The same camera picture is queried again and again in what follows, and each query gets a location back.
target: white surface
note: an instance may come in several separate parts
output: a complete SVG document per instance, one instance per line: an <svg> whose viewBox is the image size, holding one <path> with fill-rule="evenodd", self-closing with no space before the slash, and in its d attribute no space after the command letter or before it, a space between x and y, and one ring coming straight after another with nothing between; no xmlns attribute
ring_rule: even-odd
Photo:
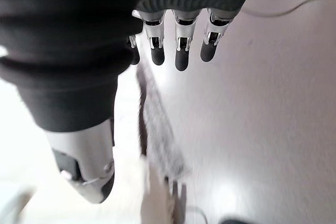
<svg viewBox="0 0 336 224"><path fill-rule="evenodd" d="M302 0L247 0L258 11ZM187 205L217 223L336 221L336 0L280 18L240 13L213 61L200 59L203 11L189 67L174 67L173 16L152 66L174 135L192 169Z"/></svg>

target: robotic finger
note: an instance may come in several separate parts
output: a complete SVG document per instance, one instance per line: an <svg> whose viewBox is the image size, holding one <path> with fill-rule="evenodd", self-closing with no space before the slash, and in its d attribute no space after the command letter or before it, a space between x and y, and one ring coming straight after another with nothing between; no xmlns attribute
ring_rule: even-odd
<svg viewBox="0 0 336 224"><path fill-rule="evenodd" d="M204 41L201 49L201 59L211 61L216 52L219 40L223 37L235 14L217 9L208 9L208 18L204 31Z"/></svg>
<svg viewBox="0 0 336 224"><path fill-rule="evenodd" d="M196 20L201 10L183 12L174 10L176 55L175 66L177 70L184 71L188 67L189 50L193 40Z"/></svg>
<svg viewBox="0 0 336 224"><path fill-rule="evenodd" d="M157 13L146 13L139 11L143 20L148 41L151 46L152 60L156 65L162 65L164 62L164 14L165 10Z"/></svg>

